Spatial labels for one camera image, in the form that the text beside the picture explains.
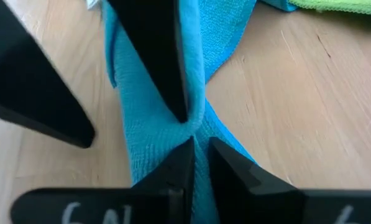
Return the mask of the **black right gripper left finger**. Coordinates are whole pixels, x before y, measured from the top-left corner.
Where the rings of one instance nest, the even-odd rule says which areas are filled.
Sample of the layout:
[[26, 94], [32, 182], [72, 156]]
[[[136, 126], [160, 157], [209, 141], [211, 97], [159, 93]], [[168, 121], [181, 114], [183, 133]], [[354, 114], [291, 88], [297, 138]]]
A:
[[195, 144], [189, 138], [131, 188], [41, 188], [18, 197], [12, 224], [190, 224]]

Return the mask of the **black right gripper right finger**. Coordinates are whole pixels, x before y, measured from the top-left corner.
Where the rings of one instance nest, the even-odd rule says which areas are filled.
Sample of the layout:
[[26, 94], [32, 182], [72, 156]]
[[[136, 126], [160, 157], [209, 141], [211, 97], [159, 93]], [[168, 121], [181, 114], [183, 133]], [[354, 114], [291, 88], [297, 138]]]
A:
[[221, 224], [371, 224], [371, 190], [298, 189], [218, 138], [208, 156]]

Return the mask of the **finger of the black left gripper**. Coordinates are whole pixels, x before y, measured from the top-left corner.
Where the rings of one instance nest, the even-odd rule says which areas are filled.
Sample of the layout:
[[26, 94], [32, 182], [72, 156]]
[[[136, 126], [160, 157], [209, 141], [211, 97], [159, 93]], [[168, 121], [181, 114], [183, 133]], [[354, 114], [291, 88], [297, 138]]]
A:
[[88, 148], [94, 127], [20, 20], [0, 0], [0, 119]]
[[188, 120], [180, 0], [107, 0], [175, 118]]

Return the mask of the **blue microfiber towel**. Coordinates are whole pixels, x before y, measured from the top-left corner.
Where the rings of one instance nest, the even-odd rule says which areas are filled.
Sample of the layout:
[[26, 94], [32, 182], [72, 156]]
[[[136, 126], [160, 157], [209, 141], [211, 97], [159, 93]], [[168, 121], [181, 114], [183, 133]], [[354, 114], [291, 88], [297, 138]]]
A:
[[277, 9], [281, 9], [282, 11], [285, 12], [293, 12], [298, 8], [296, 5], [292, 4], [290, 0], [260, 0], [260, 1], [270, 6], [273, 6]]
[[223, 125], [205, 95], [205, 84], [233, 54], [256, 0], [180, 0], [190, 118], [179, 123], [166, 107], [108, 0], [85, 0], [105, 23], [109, 80], [121, 99], [123, 128], [133, 183], [152, 172], [188, 138], [195, 141], [192, 224], [219, 224], [209, 178], [208, 144], [217, 137], [241, 154], [242, 144]]

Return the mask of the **green microfiber towel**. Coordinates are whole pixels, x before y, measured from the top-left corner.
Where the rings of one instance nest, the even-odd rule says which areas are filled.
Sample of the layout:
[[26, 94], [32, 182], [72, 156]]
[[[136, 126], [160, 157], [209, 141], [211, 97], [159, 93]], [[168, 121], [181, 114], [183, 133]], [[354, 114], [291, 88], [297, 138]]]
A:
[[343, 11], [371, 16], [371, 0], [289, 0], [305, 9], [317, 11]]

